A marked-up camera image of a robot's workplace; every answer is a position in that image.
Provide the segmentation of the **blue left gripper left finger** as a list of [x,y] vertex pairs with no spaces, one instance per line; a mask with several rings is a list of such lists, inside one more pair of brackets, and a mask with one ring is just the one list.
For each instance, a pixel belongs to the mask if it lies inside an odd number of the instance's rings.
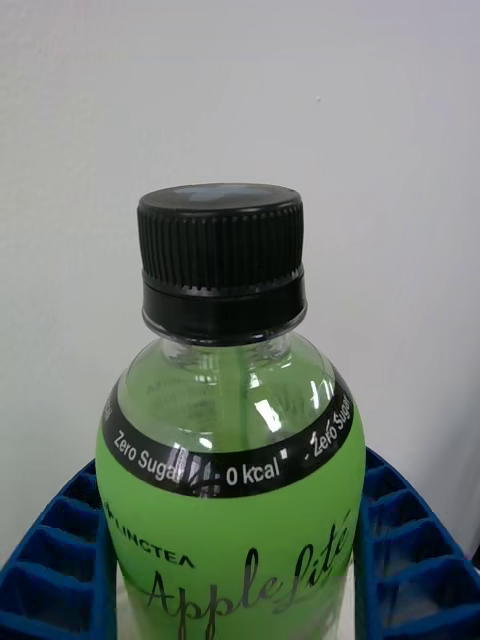
[[116,564],[91,461],[1,569],[1,638],[115,639]]

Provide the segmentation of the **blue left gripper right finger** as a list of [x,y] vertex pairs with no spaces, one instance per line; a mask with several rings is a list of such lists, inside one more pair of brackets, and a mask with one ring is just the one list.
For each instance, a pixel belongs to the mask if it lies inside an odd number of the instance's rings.
[[354,541],[358,639],[477,639],[479,573],[413,486],[373,450]]

